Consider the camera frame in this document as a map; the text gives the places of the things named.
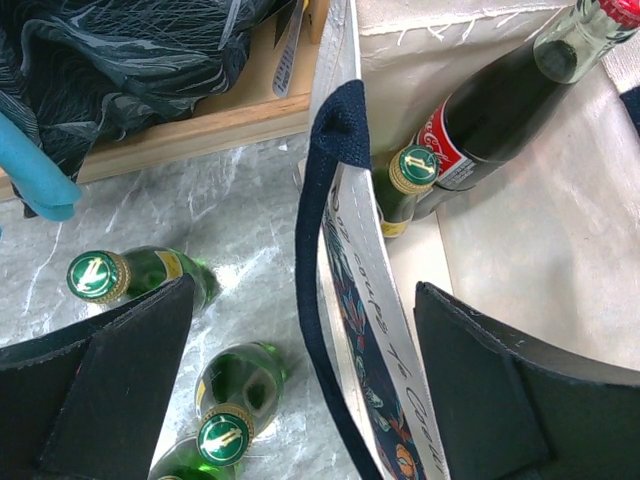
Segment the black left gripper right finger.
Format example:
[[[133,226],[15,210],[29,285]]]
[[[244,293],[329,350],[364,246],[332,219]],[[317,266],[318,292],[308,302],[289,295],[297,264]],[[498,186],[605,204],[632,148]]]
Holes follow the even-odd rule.
[[[414,315],[452,478],[638,478],[638,371],[553,346],[428,282]]]

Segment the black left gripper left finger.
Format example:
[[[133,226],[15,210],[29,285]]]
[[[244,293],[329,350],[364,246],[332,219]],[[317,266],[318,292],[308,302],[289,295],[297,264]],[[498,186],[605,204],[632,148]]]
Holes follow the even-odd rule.
[[[144,479],[192,322],[184,275],[1,350],[4,479]]]

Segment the beige canvas tote bag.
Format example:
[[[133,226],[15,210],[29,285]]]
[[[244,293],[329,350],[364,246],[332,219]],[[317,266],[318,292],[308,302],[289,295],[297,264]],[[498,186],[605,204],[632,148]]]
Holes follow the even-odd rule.
[[[414,315],[428,282],[639,373],[639,29],[474,188],[381,232],[372,173],[475,72],[578,1],[333,1],[295,228],[301,331],[363,479],[454,479]]]

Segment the green glass bottle yellow label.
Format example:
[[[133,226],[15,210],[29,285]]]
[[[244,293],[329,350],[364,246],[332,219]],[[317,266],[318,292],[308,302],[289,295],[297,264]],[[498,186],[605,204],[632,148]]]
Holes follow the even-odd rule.
[[[418,200],[431,191],[439,167],[439,158],[431,148],[413,144],[386,165],[374,168],[373,190],[384,238],[397,238],[406,231]]]

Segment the dark cola bottle red cap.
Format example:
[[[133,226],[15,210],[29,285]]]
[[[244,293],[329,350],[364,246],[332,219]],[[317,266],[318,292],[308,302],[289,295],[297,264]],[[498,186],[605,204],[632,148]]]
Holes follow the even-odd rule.
[[[518,156],[567,93],[638,29],[636,1],[578,1],[534,38],[465,80],[412,139],[440,162],[415,218],[430,215]]]

